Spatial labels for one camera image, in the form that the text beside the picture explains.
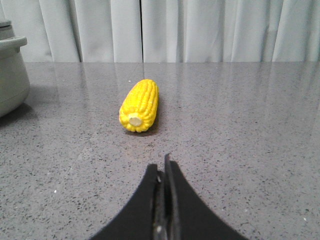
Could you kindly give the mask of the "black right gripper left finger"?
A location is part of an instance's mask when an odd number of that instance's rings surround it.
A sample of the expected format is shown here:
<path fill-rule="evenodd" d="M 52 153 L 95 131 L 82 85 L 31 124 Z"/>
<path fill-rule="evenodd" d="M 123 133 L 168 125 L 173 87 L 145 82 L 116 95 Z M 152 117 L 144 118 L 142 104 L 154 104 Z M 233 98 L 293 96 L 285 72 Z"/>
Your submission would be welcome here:
<path fill-rule="evenodd" d="M 157 165 L 150 164 L 133 196 L 115 218 L 92 240 L 151 240 Z"/>

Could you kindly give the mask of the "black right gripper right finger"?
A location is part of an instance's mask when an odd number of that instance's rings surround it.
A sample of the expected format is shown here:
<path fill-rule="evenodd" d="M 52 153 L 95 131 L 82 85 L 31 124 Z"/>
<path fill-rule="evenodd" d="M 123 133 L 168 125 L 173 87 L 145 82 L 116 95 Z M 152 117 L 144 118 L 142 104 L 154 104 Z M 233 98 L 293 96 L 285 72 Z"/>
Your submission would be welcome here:
<path fill-rule="evenodd" d="M 164 200 L 169 240 L 245 240 L 190 186 L 178 163 L 164 157 Z"/>

